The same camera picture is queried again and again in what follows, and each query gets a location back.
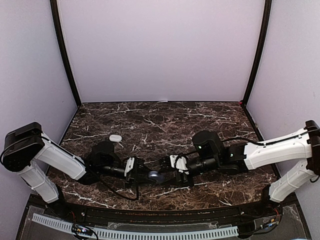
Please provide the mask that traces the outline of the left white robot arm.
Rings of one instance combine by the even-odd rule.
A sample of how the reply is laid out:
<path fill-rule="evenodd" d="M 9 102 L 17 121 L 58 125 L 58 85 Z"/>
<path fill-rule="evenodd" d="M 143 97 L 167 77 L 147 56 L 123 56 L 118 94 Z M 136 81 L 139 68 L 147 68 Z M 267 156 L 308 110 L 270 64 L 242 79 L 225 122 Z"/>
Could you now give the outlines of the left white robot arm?
<path fill-rule="evenodd" d="M 9 132 L 5 136 L 1 164 L 10 172 L 17 173 L 32 190 L 51 204 L 51 210 L 60 218 L 67 218 L 70 206 L 62 200 L 58 187 L 38 166 L 43 162 L 82 185 L 101 181 L 101 176 L 110 176 L 125 181 L 125 186 L 147 183 L 148 173 L 144 160 L 136 156 L 121 160 L 115 146 L 109 140 L 101 141 L 91 148 L 87 157 L 81 158 L 52 141 L 42 126 L 32 122 Z"/>

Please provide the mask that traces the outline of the purple round charging case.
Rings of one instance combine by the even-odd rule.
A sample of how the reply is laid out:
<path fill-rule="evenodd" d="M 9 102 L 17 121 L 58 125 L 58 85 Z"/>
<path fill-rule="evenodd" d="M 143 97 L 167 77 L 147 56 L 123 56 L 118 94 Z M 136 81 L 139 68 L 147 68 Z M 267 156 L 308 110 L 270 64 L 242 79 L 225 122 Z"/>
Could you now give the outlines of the purple round charging case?
<path fill-rule="evenodd" d="M 162 184 L 165 181 L 165 176 L 158 171 L 150 171 L 147 177 L 149 180 L 154 181 L 157 184 Z"/>

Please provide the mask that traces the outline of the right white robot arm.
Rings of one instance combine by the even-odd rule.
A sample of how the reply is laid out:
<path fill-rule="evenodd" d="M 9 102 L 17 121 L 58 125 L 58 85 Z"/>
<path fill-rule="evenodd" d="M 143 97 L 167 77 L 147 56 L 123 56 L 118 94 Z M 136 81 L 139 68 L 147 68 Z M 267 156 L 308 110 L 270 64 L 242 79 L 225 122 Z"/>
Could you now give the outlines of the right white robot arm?
<path fill-rule="evenodd" d="M 225 146 L 218 133 L 202 130 L 192 137 L 195 158 L 186 154 L 172 154 L 159 160 L 160 172 L 175 172 L 169 183 L 194 186 L 195 176 L 217 171 L 227 175 L 246 173 L 257 168 L 297 160 L 297 164 L 279 180 L 263 189 L 262 201 L 255 205 L 255 213 L 266 217 L 288 195 L 307 181 L 320 178 L 320 127 L 308 120 L 305 127 L 291 134 L 255 142 L 244 139 L 238 145 Z"/>

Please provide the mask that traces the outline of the white earbud charging case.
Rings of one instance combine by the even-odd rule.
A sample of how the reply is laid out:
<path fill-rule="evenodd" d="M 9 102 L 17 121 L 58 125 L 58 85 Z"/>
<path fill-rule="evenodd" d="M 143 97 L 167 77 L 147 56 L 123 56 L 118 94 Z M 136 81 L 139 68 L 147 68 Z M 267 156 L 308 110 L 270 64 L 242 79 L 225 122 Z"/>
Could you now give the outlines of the white earbud charging case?
<path fill-rule="evenodd" d="M 108 138 L 111 142 L 119 143 L 122 141 L 122 136 L 118 134 L 111 134 Z"/>

